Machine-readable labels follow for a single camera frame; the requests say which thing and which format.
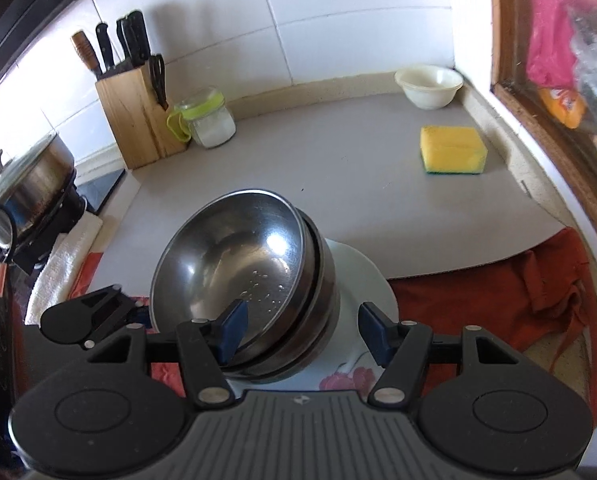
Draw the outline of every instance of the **plate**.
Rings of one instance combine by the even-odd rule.
[[[359,334],[359,305],[372,301],[392,321],[399,308],[392,288],[365,254],[348,245],[326,240],[335,261],[341,308],[335,332],[323,352],[309,366],[281,381],[256,384],[229,380],[240,397],[244,390],[319,391],[358,390],[366,397],[383,373]]]

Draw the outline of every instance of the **yellow sponge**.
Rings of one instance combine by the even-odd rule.
[[[474,128],[424,126],[421,155],[428,173],[483,173],[487,148]]]

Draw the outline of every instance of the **scissors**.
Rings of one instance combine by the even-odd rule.
[[[156,92],[156,100],[163,110],[168,109],[165,95],[165,61],[161,54],[154,54],[149,57],[149,77],[152,81],[152,88]]]

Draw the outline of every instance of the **countertop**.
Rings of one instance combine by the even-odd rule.
[[[360,250],[386,278],[490,263],[562,225],[525,195],[488,146],[482,175],[426,174],[426,124],[476,126],[459,104],[424,111],[383,94],[314,104],[238,122],[213,150],[191,146],[149,168],[90,286],[149,295],[160,254],[195,211],[235,189],[285,196],[325,237]]]

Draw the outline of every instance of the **knife block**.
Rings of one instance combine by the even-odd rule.
[[[187,149],[167,128],[168,112],[156,100],[147,63],[97,81],[96,91],[130,170]]]

